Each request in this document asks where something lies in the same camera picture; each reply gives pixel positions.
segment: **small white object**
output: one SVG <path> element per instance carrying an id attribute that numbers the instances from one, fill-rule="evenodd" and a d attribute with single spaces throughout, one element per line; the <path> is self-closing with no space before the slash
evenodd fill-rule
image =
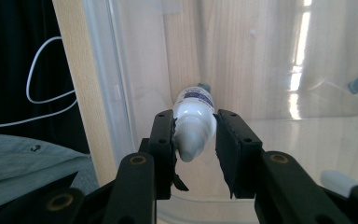
<path id="1" fill-rule="evenodd" d="M 182 161 L 192 161 L 216 132 L 213 99 L 202 87 L 189 87 L 178 96 L 173 106 L 177 119 L 175 141 Z"/>
<path id="2" fill-rule="evenodd" d="M 351 189 L 358 185 L 356 180 L 334 170 L 323 171 L 321 182 L 327 189 L 347 198 L 351 194 Z"/>

